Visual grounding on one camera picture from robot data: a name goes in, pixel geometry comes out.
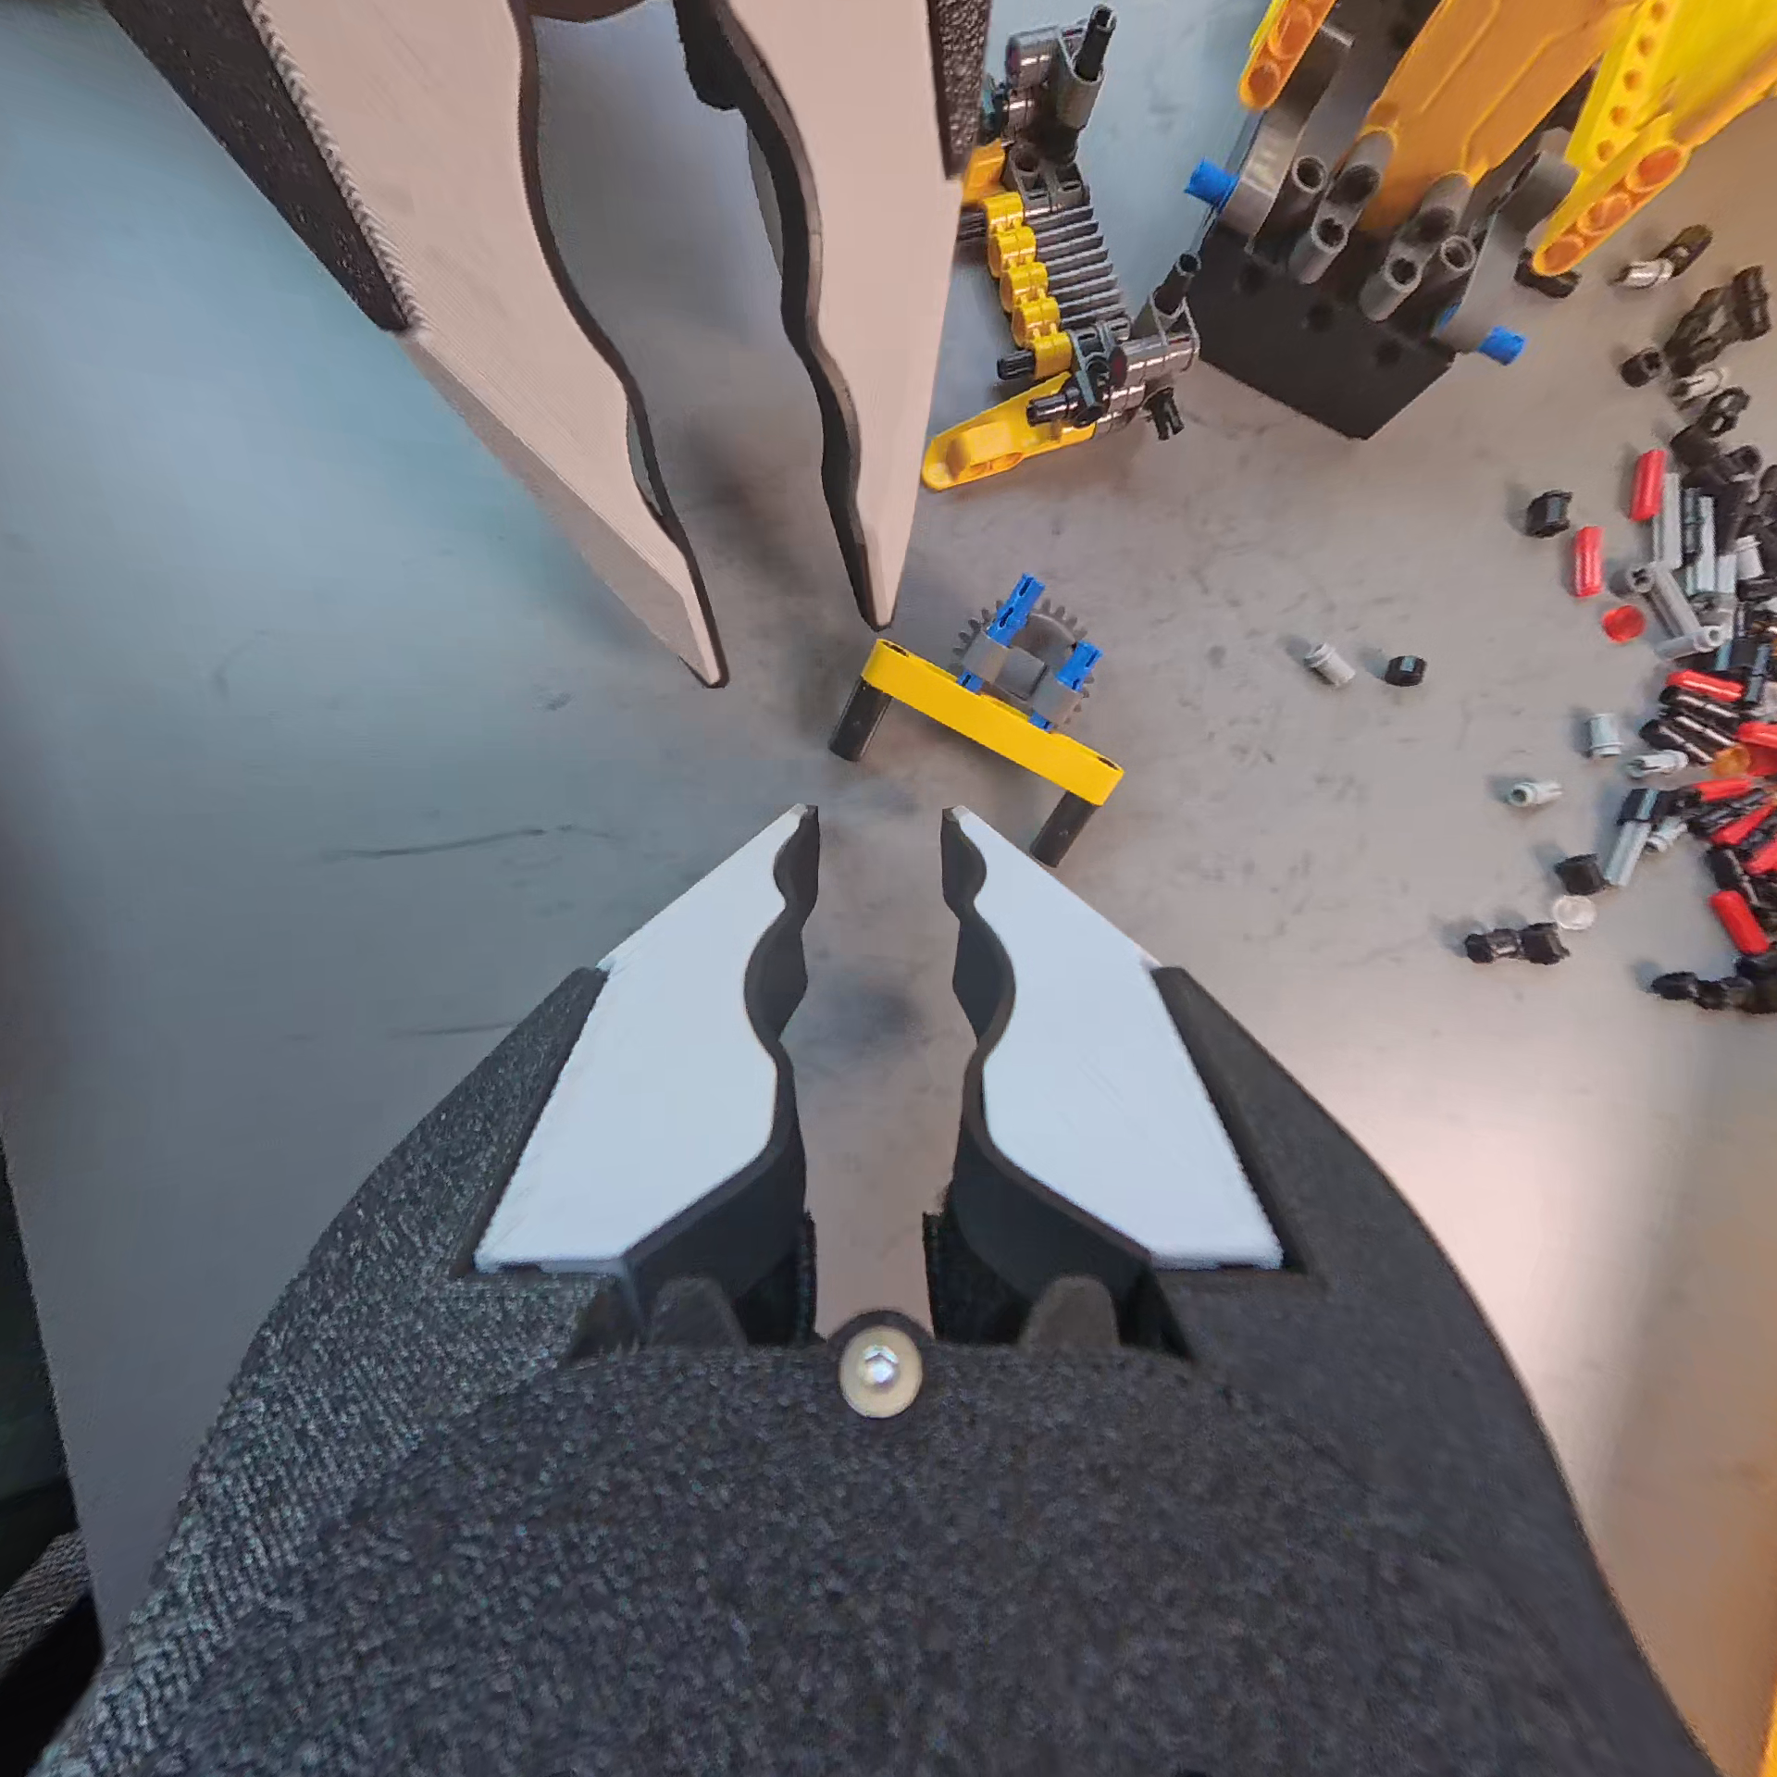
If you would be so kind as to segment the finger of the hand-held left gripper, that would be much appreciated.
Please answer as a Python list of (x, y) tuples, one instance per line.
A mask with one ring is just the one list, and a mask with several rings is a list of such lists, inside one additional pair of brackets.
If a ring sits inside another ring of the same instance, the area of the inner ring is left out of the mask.
[(543, 212), (530, 7), (249, 4), (249, 19), (389, 274), (409, 360), (591, 573), (721, 686), (633, 374)]
[(927, 4), (677, 4), (701, 100), (745, 126), (779, 235), (781, 332), (861, 619), (893, 619), (942, 344), (961, 183)]

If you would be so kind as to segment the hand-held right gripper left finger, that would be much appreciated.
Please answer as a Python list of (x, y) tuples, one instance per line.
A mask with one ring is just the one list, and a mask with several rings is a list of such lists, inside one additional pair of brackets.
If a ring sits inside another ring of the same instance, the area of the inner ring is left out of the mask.
[(471, 1245), (476, 1277), (610, 1283), (643, 1330), (709, 1283), (749, 1346), (814, 1336), (806, 1156), (781, 1035), (823, 835), (796, 805), (591, 970), (591, 997)]

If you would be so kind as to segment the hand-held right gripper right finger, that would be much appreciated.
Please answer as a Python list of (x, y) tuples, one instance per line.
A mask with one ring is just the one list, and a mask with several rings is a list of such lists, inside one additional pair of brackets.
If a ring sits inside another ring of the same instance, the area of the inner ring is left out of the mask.
[(1116, 1336), (1166, 1346), (1162, 1277), (1280, 1273), (1159, 962), (967, 808), (940, 818), (940, 876), (973, 1053), (926, 1218), (937, 1338), (1012, 1346), (1050, 1286), (1087, 1278)]

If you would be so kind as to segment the yellow lego beam with black pins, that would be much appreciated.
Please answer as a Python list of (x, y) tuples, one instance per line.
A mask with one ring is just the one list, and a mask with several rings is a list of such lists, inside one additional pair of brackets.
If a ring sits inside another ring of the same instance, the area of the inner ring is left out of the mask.
[(900, 645), (880, 639), (838, 715), (827, 749), (844, 762), (861, 762), (882, 715), (891, 708), (988, 749), (1061, 791), (1055, 809), (1031, 842), (1036, 866), (1061, 869), (1095, 814), (1120, 786), (1120, 766), (1080, 743), (1055, 726), (1038, 726), (1009, 701), (964, 689), (957, 676)]

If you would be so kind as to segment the grey yellow lego rack assembly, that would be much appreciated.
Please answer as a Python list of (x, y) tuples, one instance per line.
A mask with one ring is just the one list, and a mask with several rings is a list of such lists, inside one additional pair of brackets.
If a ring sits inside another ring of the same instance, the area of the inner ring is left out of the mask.
[(1137, 421), (1162, 442), (1185, 430), (1175, 389), (1204, 348), (1187, 305), (1198, 258), (1182, 253), (1133, 308), (1075, 156), (1112, 33), (1116, 11), (1096, 4), (1075, 23), (1012, 38), (1004, 77), (981, 79), (957, 245), (978, 251), (998, 284), (1005, 400), (927, 442), (920, 483), (933, 494)]

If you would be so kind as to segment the large yellow black lego model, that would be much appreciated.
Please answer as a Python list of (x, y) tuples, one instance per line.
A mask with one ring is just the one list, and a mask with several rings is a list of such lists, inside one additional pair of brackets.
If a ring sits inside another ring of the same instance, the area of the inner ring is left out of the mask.
[(1270, 4), (1187, 178), (1204, 363), (1372, 439), (1771, 98), (1773, 4)]

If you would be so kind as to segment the pile of small lego pins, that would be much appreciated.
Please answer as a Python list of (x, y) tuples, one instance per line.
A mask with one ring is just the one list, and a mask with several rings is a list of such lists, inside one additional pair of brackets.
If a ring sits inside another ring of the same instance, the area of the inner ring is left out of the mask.
[(1632, 461), (1622, 515), (1635, 549), (1621, 570), (1604, 532), (1574, 526), (1571, 494), (1544, 489), (1524, 509), (1526, 538), (1571, 546), (1574, 598), (1616, 594), (1599, 628), (1611, 645), (1649, 642), (1657, 686), (1635, 747), (1611, 711), (1581, 724), (1581, 757), (1625, 775), (1608, 847), (1550, 866), (1544, 921), (1469, 931), (1469, 964), (1561, 964), (1608, 896), (1688, 839), (1732, 970), (1669, 970), (1647, 992), (1702, 1012), (1773, 1017), (1773, 458), (1736, 439), (1751, 389), (1723, 370), (1732, 348), (1771, 336), (1771, 278), (1742, 267), (1692, 299), (1660, 344), (1622, 356), (1622, 384), (1666, 394), (1676, 430)]

